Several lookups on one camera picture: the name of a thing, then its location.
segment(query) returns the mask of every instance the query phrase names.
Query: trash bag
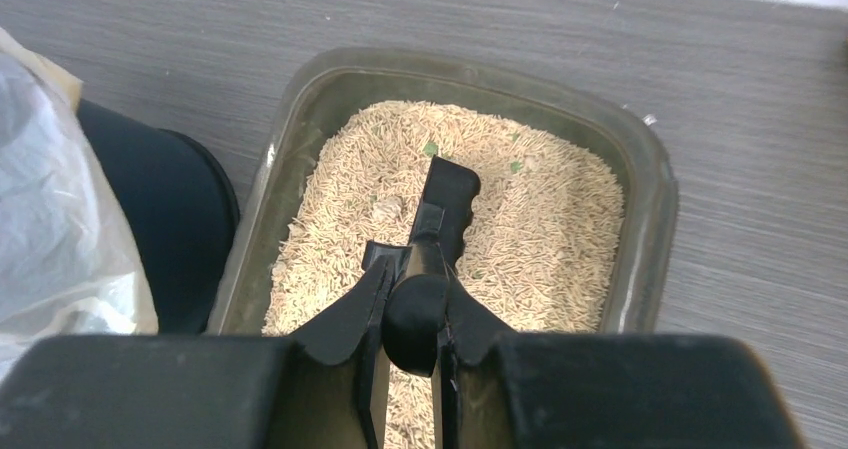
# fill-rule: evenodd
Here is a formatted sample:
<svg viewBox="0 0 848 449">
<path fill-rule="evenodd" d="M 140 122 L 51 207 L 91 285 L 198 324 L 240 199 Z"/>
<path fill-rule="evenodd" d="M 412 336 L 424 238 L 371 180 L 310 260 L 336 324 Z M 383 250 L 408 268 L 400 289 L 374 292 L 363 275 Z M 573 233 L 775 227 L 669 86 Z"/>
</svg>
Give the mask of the trash bag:
<svg viewBox="0 0 848 449">
<path fill-rule="evenodd" d="M 0 52 L 0 378 L 40 338 L 156 331 L 129 224 L 68 98 Z"/>
</svg>

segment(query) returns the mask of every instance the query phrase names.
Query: wood floor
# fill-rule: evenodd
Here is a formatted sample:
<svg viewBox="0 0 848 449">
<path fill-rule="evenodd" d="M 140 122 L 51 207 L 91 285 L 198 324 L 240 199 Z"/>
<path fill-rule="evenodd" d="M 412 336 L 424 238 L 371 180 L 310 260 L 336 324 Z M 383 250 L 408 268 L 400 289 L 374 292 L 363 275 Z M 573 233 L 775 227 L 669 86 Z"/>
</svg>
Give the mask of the wood floor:
<svg viewBox="0 0 848 449">
<path fill-rule="evenodd" d="M 848 15 L 741 0 L 0 0 L 86 96 L 189 134 L 248 192 L 289 77 L 424 48 L 645 116 L 681 208 L 659 328 L 764 356 L 815 449 L 848 447 Z"/>
</svg>

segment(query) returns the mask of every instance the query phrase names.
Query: litter clump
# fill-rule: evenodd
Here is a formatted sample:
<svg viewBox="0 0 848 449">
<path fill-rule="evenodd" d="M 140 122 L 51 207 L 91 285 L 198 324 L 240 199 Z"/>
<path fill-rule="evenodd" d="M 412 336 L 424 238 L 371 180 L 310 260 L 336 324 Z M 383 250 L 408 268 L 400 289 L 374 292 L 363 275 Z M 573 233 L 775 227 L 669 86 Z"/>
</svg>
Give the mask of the litter clump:
<svg viewBox="0 0 848 449">
<path fill-rule="evenodd" d="M 272 269 L 263 334 L 287 334 L 347 292 L 367 240 L 407 242 L 439 153 L 482 183 L 457 264 L 468 292 L 518 330 L 597 330 L 624 216 L 603 160 L 508 119 L 387 101 L 351 117 L 321 150 Z M 385 447 L 434 445 L 430 381 L 393 367 Z"/>
</svg>

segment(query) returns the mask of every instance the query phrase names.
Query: plastic tray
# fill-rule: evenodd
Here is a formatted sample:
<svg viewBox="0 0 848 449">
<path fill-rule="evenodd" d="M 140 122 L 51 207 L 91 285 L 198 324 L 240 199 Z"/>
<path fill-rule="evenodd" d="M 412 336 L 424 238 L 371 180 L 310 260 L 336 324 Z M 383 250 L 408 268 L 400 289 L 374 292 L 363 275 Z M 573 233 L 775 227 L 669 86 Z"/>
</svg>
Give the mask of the plastic tray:
<svg viewBox="0 0 848 449">
<path fill-rule="evenodd" d="M 385 100 L 497 114 L 603 158 L 624 187 L 626 212 L 600 331 L 653 330 L 677 216 L 677 184 L 668 154 L 638 117 L 592 95 L 474 62 L 403 50 L 337 49 L 309 62 L 286 89 L 209 333 L 261 330 L 271 267 L 321 147 L 357 111 Z"/>
</svg>

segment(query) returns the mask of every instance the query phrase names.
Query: green speck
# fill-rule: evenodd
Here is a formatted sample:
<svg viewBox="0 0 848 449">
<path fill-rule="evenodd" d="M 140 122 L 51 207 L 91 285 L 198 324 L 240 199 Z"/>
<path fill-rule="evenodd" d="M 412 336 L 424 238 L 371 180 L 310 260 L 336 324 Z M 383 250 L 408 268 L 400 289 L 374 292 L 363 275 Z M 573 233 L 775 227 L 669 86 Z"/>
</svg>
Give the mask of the green speck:
<svg viewBox="0 0 848 449">
<path fill-rule="evenodd" d="M 439 155 L 439 145 L 433 141 L 428 142 L 424 145 L 424 155 L 427 157 L 433 157 Z"/>
</svg>

